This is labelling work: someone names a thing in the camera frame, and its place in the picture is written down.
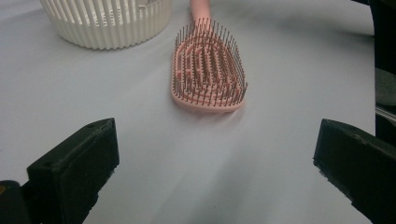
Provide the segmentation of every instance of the hairbrush handle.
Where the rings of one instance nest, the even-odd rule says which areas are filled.
[[[210,0],[190,0],[190,8],[195,21],[210,19]]]

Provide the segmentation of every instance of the pink hairbrush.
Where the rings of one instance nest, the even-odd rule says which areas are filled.
[[[177,35],[171,94],[181,107],[225,113],[240,108],[248,84],[233,36],[210,19],[209,0],[190,0],[194,23]]]

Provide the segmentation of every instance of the metal bristle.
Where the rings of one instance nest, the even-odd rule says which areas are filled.
[[[192,104],[238,105],[248,88],[233,36],[210,19],[200,19],[180,30],[173,68],[173,93]]]

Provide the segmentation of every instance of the white ribbed container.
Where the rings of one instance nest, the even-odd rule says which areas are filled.
[[[65,40],[88,49],[121,49],[165,28],[171,0],[40,0]]]

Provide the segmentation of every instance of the white surface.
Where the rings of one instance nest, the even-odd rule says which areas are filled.
[[[373,25],[348,0],[212,0],[234,35],[243,109],[192,114],[169,93],[189,1],[129,49],[71,45],[38,1],[0,2],[0,179],[90,122],[116,119],[120,166],[84,223],[370,223],[312,163],[321,119],[375,132]]]

